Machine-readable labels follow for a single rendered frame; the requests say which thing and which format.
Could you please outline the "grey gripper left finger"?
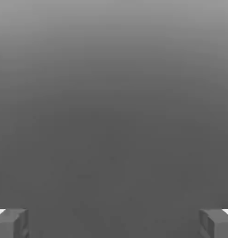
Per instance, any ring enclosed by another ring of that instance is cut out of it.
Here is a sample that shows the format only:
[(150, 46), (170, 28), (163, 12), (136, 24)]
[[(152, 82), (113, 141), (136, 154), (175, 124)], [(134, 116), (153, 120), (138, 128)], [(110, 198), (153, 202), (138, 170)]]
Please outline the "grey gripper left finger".
[(30, 238), (29, 210), (0, 208), (0, 238)]

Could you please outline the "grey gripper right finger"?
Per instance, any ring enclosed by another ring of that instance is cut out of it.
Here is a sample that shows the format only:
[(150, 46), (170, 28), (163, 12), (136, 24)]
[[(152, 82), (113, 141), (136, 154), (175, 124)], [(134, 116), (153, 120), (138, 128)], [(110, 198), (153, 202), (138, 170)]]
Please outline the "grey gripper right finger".
[(228, 238), (228, 209), (201, 209), (199, 223), (202, 238)]

